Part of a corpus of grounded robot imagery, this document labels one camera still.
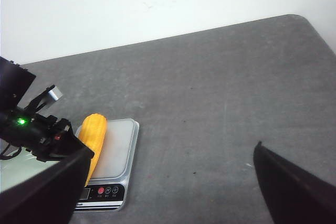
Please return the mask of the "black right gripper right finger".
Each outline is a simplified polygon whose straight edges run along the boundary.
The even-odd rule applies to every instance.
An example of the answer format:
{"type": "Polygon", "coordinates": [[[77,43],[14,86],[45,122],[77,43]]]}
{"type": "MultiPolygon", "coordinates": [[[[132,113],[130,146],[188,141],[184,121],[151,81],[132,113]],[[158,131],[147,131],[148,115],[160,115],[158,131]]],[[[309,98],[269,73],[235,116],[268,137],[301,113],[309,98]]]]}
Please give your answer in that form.
{"type": "Polygon", "coordinates": [[[274,223],[335,223],[335,186],[261,142],[254,148],[253,162],[274,223]]]}

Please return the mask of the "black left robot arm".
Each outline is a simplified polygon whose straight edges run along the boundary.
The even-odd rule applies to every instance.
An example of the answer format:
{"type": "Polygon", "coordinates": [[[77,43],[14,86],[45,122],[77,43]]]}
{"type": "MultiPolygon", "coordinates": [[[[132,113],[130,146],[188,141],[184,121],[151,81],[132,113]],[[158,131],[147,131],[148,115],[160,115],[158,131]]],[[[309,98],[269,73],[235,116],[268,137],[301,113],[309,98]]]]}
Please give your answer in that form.
{"type": "Polygon", "coordinates": [[[55,85],[47,87],[26,107],[18,106],[35,78],[19,64],[1,58],[1,139],[9,146],[28,150],[42,162],[59,161],[78,151],[93,158],[93,151],[74,135],[69,120],[38,114],[46,107],[47,97],[57,100],[55,85]]]}

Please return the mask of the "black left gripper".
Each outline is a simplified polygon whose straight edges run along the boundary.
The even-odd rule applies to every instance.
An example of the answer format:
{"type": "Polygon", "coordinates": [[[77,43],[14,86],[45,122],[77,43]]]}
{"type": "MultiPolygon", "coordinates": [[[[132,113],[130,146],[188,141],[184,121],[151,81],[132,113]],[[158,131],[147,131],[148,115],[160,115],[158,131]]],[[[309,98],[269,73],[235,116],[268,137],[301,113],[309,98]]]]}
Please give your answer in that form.
{"type": "Polygon", "coordinates": [[[79,140],[67,119],[44,117],[22,109],[1,112],[1,139],[30,151],[39,161],[59,161],[94,157],[94,152],[79,140]]]}

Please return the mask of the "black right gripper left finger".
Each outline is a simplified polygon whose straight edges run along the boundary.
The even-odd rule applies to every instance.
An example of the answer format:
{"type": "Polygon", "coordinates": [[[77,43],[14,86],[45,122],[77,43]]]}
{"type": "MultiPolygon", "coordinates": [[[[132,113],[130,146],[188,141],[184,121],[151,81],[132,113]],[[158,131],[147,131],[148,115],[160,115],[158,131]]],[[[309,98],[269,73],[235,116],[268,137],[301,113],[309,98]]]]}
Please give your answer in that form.
{"type": "Polygon", "coordinates": [[[88,159],[66,157],[2,192],[1,223],[69,223],[88,171],[88,159]]]}

